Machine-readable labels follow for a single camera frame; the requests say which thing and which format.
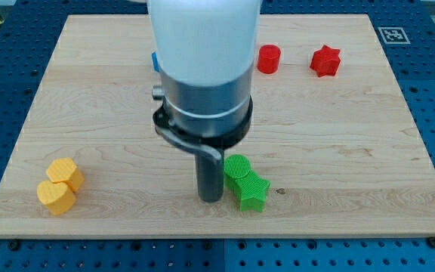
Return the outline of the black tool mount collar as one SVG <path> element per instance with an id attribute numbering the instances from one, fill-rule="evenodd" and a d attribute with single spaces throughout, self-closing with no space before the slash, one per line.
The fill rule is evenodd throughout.
<path id="1" fill-rule="evenodd" d="M 250 97 L 245 118 L 233 130 L 212 138 L 191 135 L 177 125 L 170 125 L 174 120 L 165 112 L 163 106 L 154 112 L 153 122 L 156 133 L 171 145 L 216 163 L 223 159 L 222 153 L 226 149 L 237 145 L 246 136 L 251 125 L 252 110 L 253 100 Z"/>

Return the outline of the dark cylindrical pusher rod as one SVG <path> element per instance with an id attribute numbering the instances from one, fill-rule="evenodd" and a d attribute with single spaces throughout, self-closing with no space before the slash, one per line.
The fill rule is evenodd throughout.
<path id="1" fill-rule="evenodd" d="M 217 202 L 224 191 L 224 152 L 203 147 L 195 155 L 198 194 L 204 202 Z"/>

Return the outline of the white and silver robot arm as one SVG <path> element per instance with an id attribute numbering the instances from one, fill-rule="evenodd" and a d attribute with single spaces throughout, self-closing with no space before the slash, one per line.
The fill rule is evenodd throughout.
<path id="1" fill-rule="evenodd" d="M 149 0 L 160 85 L 156 132 L 196 161 L 199 198 L 224 190 L 224 151 L 251 124 L 261 0 Z"/>

